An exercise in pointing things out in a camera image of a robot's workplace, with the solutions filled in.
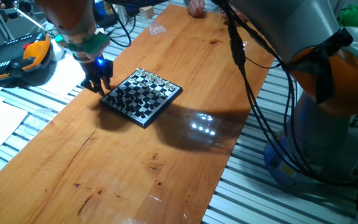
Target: black cable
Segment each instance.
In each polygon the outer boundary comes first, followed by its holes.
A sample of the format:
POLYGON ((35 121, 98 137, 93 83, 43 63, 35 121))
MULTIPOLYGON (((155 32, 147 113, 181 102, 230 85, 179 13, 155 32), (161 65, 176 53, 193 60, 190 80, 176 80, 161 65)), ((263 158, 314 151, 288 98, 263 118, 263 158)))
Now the black cable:
POLYGON ((120 44, 119 42, 115 41, 113 38, 110 38, 110 40, 113 41, 113 42, 114 42, 115 44, 117 44, 118 46, 121 46, 121 47, 129 47, 129 46, 131 46, 131 44, 132 44, 131 36, 129 35, 128 30, 125 28, 125 26, 124 26, 124 24, 122 23, 122 21, 119 19, 119 16, 118 16, 116 10, 114 9, 114 6, 113 6, 112 4, 110 4, 110 5, 111 5, 112 12, 113 12, 114 15, 117 17, 118 22, 120 23, 122 29, 124 29, 124 32, 125 32, 126 35, 128 36, 129 44, 127 44, 127 45, 120 44))
POLYGON ((272 66, 272 67, 265 67, 265 66, 259 65, 258 63, 254 62, 253 60, 249 59, 248 57, 246 57, 246 59, 247 59, 248 61, 252 62, 254 65, 259 66, 259 67, 261 67, 261 68, 266 68, 266 69, 278 68, 278 67, 280 67, 280 66, 282 65, 281 63, 278 63, 278 64, 276 64, 276 65, 274 65, 274 66, 272 66))
MULTIPOLYGON (((129 31, 129 34, 131 34, 131 33, 134 31, 135 26, 136 26, 136 16, 134 17, 134 24, 133 24, 133 26, 132 26, 132 29, 129 31)), ((122 27, 114 28, 112 31, 108 32, 106 35, 107 35, 109 38, 125 37, 126 34, 122 34, 122 35, 118 35, 118 36, 114 36, 114 37, 111 37, 111 36, 110 36, 114 31, 116 31, 116 30, 118 30, 118 29, 122 29, 122 27)))
MULTIPOLYGON (((294 145, 295 145, 295 149, 298 153, 298 155, 301 157, 301 160, 303 162, 303 164, 306 166, 306 167, 303 167, 297 160, 296 156, 294 155, 293 153, 293 156, 294 158, 291 158, 288 153, 286 152, 286 150, 282 147, 282 145, 280 144, 280 142, 277 140, 277 138, 275 137, 274 133, 272 132, 272 130, 270 129, 270 126, 269 124, 267 123, 267 121, 265 120, 262 112, 260 111, 258 105, 257 105, 257 102, 255 100, 255 96, 252 92, 252 89, 250 88, 250 85, 249 85, 249 82, 247 81, 247 78, 246 78, 246 73, 245 73, 245 68, 244 68, 244 65, 245 65, 245 60, 246 58, 244 57, 244 61, 241 60, 241 56, 240 54, 238 54, 238 52, 236 52, 236 49, 234 49, 234 46, 236 46, 235 44, 232 44, 232 41, 234 40, 238 40, 238 39, 241 39, 238 35, 238 32, 237 31, 233 31, 233 29, 231 27, 233 27, 233 24, 234 24, 234 21, 236 21, 237 23, 239 23, 246 31, 248 31, 248 33, 250 34, 250 36, 259 44, 261 45, 264 49, 266 49, 269 53, 271 53, 273 56, 275 56, 277 58, 277 60, 279 61, 279 63, 283 63, 282 60, 280 59, 280 57, 267 45, 266 41, 261 38, 261 36, 254 30, 252 30, 247 24, 243 23, 240 18, 236 15, 236 13, 231 9, 231 7, 229 7, 229 4, 226 2, 226 1, 214 1, 217 5, 219 5, 221 7, 222 10, 225 11, 225 13, 227 14, 228 16, 228 19, 229 19, 229 35, 231 36, 231 47, 232 47, 232 54, 233 54, 233 58, 234 58, 234 61, 235 63, 237 64, 237 66, 239 67, 241 73, 242 73, 242 76, 245 80, 245 83, 246 83, 246 88, 247 88, 247 97, 249 99, 249 102, 251 104, 251 108, 252 108, 252 111, 254 112, 255 114, 255 117, 257 118, 257 121, 262 129, 262 131, 264 132, 268 142, 270 143, 270 145, 273 147, 273 149, 275 150, 275 152, 277 153, 277 155, 281 158, 281 160, 286 164, 288 165, 289 167, 291 167, 293 170, 305 175, 305 176, 308 176, 308 177, 311 177, 311 178, 314 178, 322 183, 325 183, 325 184, 330 184, 330 185, 339 185, 339 186, 356 186, 358 184, 358 178, 354 179, 354 180, 350 180, 350 181, 343 181, 343 182, 334 182, 334 181, 331 181, 331 180, 326 180, 325 178, 322 178, 320 176, 318 176, 314 171, 312 171, 312 169, 309 167, 309 165, 307 164, 307 162, 305 161, 305 158, 303 157, 301 151, 299 150, 299 147, 296 143, 296 138, 295 138, 295 132, 294 132, 294 110, 295 110, 295 94, 294 94, 294 89, 293 89, 293 83, 292 83, 292 79, 291 79, 291 76, 288 72, 287 69, 284 68, 284 71, 286 72, 287 74, 287 79, 288 79, 288 85, 289 85, 289 94, 288 94, 288 99, 291 97, 291 100, 292 100, 292 104, 291 104, 291 119, 290 119, 290 124, 291 124, 291 136, 293 138, 293 142, 294 142, 294 145), (273 136, 273 138, 276 140, 276 143, 280 146, 281 150, 286 154, 286 156, 288 157, 289 160, 291 160, 292 163, 294 163, 297 168, 301 169, 301 171, 295 167, 293 167, 291 164, 289 164, 288 161, 286 161, 281 153, 278 151, 278 149, 275 148, 275 145, 272 144, 272 141, 270 139, 270 136, 268 136, 263 124, 261 123, 259 117, 257 116, 257 113, 256 111, 259 112, 260 114, 260 117, 262 119, 262 121, 265 123, 267 129, 270 131, 270 134, 273 136)), ((288 111, 288 104, 289 104, 289 101, 287 99, 287 107, 286 107, 286 111, 288 111)))

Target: person's hand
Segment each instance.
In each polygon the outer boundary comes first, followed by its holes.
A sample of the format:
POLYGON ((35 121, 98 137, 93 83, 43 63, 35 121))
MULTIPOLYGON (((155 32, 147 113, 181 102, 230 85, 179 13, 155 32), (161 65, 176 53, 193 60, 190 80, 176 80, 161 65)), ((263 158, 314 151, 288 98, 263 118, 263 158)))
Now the person's hand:
POLYGON ((189 12, 189 15, 198 17, 204 14, 204 7, 204 0, 191 0, 189 6, 187 7, 187 11, 189 12))
MULTIPOLYGON (((236 9, 236 8, 233 7, 233 6, 232 6, 231 8, 234 10, 234 12, 237 14, 237 16, 241 19, 242 22, 248 22, 248 19, 246 18, 245 15, 243 15, 243 13, 240 12, 240 10, 236 9)), ((227 15, 226 15, 226 13, 224 13, 224 11, 222 11, 222 18, 224 19, 224 23, 225 23, 226 25, 228 25, 228 24, 229 24, 229 20, 227 19, 227 15)))

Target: metal grating floor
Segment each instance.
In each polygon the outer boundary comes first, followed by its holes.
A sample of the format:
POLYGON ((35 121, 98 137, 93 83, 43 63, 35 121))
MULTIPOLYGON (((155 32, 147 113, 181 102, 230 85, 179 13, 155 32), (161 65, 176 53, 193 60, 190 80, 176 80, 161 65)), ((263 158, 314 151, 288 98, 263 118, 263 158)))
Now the metal grating floor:
MULTIPOLYGON (((182 0, 171 0, 155 6, 155 16, 159 15, 168 3, 184 6, 182 0)), ((210 1, 206 1, 205 9, 217 11, 217 7, 210 1)), ((137 25, 131 33, 132 39, 144 28, 137 16, 137 25)), ((116 40, 127 43, 127 37, 116 40)), ((122 47, 111 44, 105 50, 104 56, 114 60, 123 50, 122 47)), ((283 126, 287 84, 282 70, 272 69, 257 97, 258 104, 274 131, 283 126)), ((28 129, 34 129, 29 123, 29 117, 34 111, 41 108, 53 109, 51 114, 44 117, 50 121, 81 90, 82 87, 77 86, 63 98, 37 87, 0 91, 0 97, 5 99, 5 103, 29 112, 18 129, 0 147, 0 170, 40 131, 28 129)), ((342 189, 335 195, 284 192, 265 168, 263 152, 266 143, 255 115, 251 113, 216 187, 203 223, 358 223, 355 190, 342 189)))

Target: cable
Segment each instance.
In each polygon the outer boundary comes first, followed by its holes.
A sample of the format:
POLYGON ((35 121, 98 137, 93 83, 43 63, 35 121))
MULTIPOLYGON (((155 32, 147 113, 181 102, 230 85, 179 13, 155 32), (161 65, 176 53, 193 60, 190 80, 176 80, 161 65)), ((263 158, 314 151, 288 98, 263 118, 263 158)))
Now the cable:
POLYGON ((126 33, 126 35, 128 36, 128 40, 129 40, 129 44, 128 45, 123 45, 123 44, 120 44, 119 42, 115 41, 113 38, 110 38, 111 41, 113 41, 115 44, 117 44, 118 46, 121 46, 121 47, 129 47, 131 46, 132 44, 132 39, 131 39, 131 36, 129 35, 128 33, 128 30, 125 28, 124 24, 122 23, 122 21, 119 19, 119 16, 116 12, 116 10, 114 9, 114 6, 112 4, 111 5, 111 9, 112 9, 112 12, 114 13, 114 15, 117 17, 118 19, 118 22, 120 23, 121 27, 124 29, 124 32, 126 33))
POLYGON ((261 68, 266 68, 266 69, 278 68, 278 67, 280 67, 280 66, 282 65, 281 63, 278 63, 278 64, 276 64, 276 65, 274 65, 274 66, 272 66, 272 67, 265 67, 265 66, 259 65, 258 63, 254 62, 253 60, 249 59, 248 57, 246 57, 246 59, 247 59, 248 61, 252 62, 254 65, 259 66, 259 67, 261 67, 261 68))
POLYGON ((300 159, 302 160, 303 165, 298 161, 295 153, 292 154, 293 157, 291 157, 288 152, 285 150, 285 148, 280 144, 279 140, 275 137, 275 134, 273 133, 273 131, 271 130, 269 124, 267 123, 266 119, 264 118, 262 112, 260 111, 260 108, 255 100, 255 96, 252 92, 252 89, 249 85, 249 82, 247 80, 246 77, 246 71, 245 71, 245 62, 247 57, 245 57, 245 52, 244 52, 244 48, 242 47, 242 40, 239 37, 239 34, 237 32, 235 27, 235 23, 234 21, 236 21, 238 24, 240 24, 249 34, 250 36, 261 46, 263 47, 267 52, 271 53, 274 57, 276 57, 276 59, 279 61, 279 64, 283 64, 282 60, 280 59, 280 57, 274 52, 273 49, 271 49, 266 41, 253 29, 251 29, 247 24, 243 23, 240 18, 236 15, 236 13, 232 10, 232 8, 230 7, 230 5, 227 3, 227 1, 219 1, 219 0, 214 0, 213 1, 215 4, 217 4, 222 10, 225 11, 225 13, 227 14, 227 17, 229 19, 229 35, 231 38, 231 50, 232 50, 232 55, 233 55, 233 59, 236 63, 236 65, 239 67, 239 70, 241 71, 241 74, 244 78, 244 81, 246 83, 246 89, 247 89, 247 97, 249 100, 249 103, 251 105, 252 111, 255 114, 255 117, 257 118, 257 121, 262 129, 262 131, 264 132, 269 144, 272 146, 273 150, 277 153, 277 155, 281 158, 281 160, 288 165, 289 167, 291 167, 293 170, 295 170, 296 172, 299 172, 300 174, 303 174, 307 177, 316 179, 322 183, 325 184, 330 184, 330 185, 338 185, 338 186, 353 186, 356 187, 358 185, 358 178, 355 178, 353 180, 348 180, 348 181, 340 181, 340 182, 336 182, 336 181, 331 181, 331 180, 327 180, 325 178, 320 177, 315 171, 312 170, 312 168, 308 165, 308 163, 306 162, 306 159, 303 157, 297 142, 296 142, 296 137, 295 137, 295 131, 294 131, 294 110, 295 110, 295 94, 294 94, 294 88, 293 88, 293 83, 292 83, 292 78, 290 76, 290 73, 288 72, 288 70, 284 67, 284 71, 287 74, 287 79, 288 79, 288 98, 287 98, 287 105, 286 105, 286 110, 285 110, 285 120, 284 120, 284 128, 285 131, 287 132, 287 113, 288 113, 288 107, 289 107, 289 102, 290 99, 292 101, 291 104, 291 118, 290 118, 290 125, 291 125, 291 136, 292 136, 292 140, 293 143, 295 145, 295 149, 296 152, 298 153, 298 156, 300 157, 300 159), (269 130, 270 134, 273 136, 275 142, 277 143, 278 146, 280 146, 281 151, 287 156, 287 158, 291 161, 291 163, 289 163, 286 159, 283 158, 281 152, 276 148, 276 145, 273 144, 272 140, 270 139, 270 136, 267 134, 262 122, 260 121, 262 120, 264 122, 264 125, 266 126, 266 128, 269 130))
MULTIPOLYGON (((134 17, 134 24, 133 24, 133 26, 132 26, 132 29, 129 31, 129 34, 131 34, 133 31, 134 31, 134 29, 135 29, 135 26, 136 26, 136 16, 134 17)), ((110 35, 115 31, 115 30, 118 30, 118 29, 122 29, 122 27, 117 27, 117 28, 114 28, 112 31, 110 31, 110 32, 108 32, 107 33, 107 36, 109 37, 109 38, 120 38, 120 37, 125 37, 126 36, 126 34, 123 34, 123 35, 118 35, 118 36, 114 36, 114 37, 111 37, 110 35)))

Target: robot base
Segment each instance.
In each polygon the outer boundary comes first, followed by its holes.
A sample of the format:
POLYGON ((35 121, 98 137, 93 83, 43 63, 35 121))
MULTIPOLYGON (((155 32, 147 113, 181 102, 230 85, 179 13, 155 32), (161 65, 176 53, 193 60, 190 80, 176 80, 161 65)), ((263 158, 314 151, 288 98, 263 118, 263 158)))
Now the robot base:
MULTIPOLYGON (((292 150, 289 148, 291 147, 289 139, 291 138, 288 138, 285 134, 282 134, 280 142, 288 152, 292 152, 292 150)), ((311 146, 306 146, 299 140, 298 144, 300 145, 302 151, 305 151, 306 148, 312 150, 311 146)), ((275 147, 277 150, 279 150, 279 152, 281 152, 278 145, 275 147)), ((335 150, 327 150, 325 154, 326 155, 323 157, 329 158, 331 162, 325 164, 322 163, 315 166, 312 165, 311 167, 314 170, 319 171, 320 175, 328 180, 339 181, 337 180, 338 177, 349 177, 355 166, 358 165, 358 129, 349 129, 347 138, 343 144, 335 150)), ((284 153, 282 153, 282 155, 287 161, 289 161, 284 153)), ((277 183, 285 186, 286 188, 299 192, 309 193, 332 191, 338 189, 338 187, 335 186, 322 184, 321 182, 300 174, 293 170, 291 167, 287 166, 281 160, 281 158, 277 156, 277 153, 271 144, 267 144, 264 156, 265 164, 270 174, 277 181, 277 183)))

